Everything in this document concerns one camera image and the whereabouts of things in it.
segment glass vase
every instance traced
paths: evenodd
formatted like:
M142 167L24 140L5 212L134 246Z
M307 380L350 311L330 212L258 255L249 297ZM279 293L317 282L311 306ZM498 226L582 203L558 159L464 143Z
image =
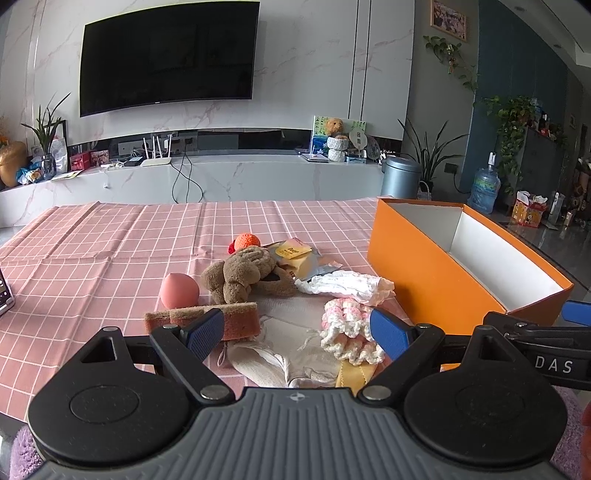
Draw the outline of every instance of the glass vase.
M50 153L41 157L41 172L43 180L51 180L56 176L56 159Z

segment metal trash can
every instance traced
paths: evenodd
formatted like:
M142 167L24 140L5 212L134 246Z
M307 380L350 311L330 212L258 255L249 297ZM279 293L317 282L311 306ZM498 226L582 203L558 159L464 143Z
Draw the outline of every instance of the metal trash can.
M414 160L388 155L382 163L384 182L382 195L396 199L416 199L418 182L421 180L421 165Z

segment pink and white knitted item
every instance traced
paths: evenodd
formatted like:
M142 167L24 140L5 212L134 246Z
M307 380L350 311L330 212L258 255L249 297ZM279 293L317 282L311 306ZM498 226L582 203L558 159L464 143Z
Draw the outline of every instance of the pink and white knitted item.
M337 360L353 365L364 361L376 365L384 361L384 350L369 331L373 309L352 299L334 299L324 306L320 346Z

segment pink makeup sponge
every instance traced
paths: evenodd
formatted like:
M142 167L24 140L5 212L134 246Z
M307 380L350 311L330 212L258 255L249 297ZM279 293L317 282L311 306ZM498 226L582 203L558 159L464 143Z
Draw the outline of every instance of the pink makeup sponge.
M169 310L199 305L199 285L184 273L169 273L160 286L160 300Z

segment plug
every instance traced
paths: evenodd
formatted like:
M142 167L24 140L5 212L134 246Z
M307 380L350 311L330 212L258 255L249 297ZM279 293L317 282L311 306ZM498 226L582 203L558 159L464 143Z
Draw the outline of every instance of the plug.
M455 175L457 173L457 165L455 163L446 162L443 172L444 173L453 173Z

